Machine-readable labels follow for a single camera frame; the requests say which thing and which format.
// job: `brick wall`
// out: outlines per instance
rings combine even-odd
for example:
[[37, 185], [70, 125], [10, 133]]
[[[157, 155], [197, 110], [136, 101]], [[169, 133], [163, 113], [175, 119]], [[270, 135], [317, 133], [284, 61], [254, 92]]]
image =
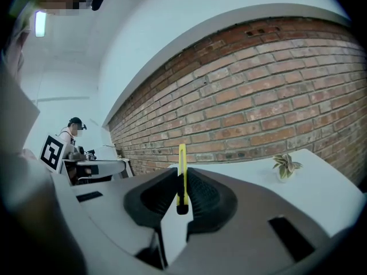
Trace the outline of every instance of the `brick wall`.
[[344, 27], [304, 18], [236, 25], [171, 58], [121, 106], [112, 141], [135, 174], [301, 148], [365, 176], [365, 53]]

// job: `person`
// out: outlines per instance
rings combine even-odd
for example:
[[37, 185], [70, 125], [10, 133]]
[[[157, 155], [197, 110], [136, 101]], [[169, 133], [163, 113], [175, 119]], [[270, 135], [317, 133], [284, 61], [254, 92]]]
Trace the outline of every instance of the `person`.
[[2, 46], [0, 61], [5, 65], [11, 77], [19, 84], [20, 70], [24, 63], [22, 48], [30, 33], [29, 19], [36, 11], [58, 14], [60, 10], [74, 9], [86, 0], [14, 0], [9, 17], [16, 18], [10, 37]]
[[69, 120], [68, 126], [64, 127], [58, 137], [68, 144], [75, 145], [75, 136], [81, 136], [83, 129], [87, 129], [78, 117], [73, 117]]

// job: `white shirt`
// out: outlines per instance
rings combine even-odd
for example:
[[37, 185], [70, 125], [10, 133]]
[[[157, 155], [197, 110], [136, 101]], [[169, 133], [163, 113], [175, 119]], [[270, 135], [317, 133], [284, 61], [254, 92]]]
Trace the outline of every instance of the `white shirt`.
[[65, 127], [61, 130], [59, 137], [68, 144], [71, 144], [71, 141], [74, 139], [71, 134], [71, 130], [68, 127]]

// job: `ceiling light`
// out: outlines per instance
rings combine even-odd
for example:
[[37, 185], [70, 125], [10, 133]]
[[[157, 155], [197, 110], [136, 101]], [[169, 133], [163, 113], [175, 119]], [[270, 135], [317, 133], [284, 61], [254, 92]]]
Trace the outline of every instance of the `ceiling light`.
[[45, 36], [45, 25], [46, 25], [46, 13], [36, 12], [36, 37]]

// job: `man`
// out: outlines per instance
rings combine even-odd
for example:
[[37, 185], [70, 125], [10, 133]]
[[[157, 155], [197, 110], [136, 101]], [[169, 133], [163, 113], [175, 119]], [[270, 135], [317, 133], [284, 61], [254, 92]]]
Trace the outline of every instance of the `man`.
[[85, 124], [83, 124], [78, 117], [73, 117], [70, 119], [67, 127], [64, 127], [60, 134], [58, 135], [68, 144], [75, 145], [75, 136], [81, 136], [83, 129], [87, 129]]

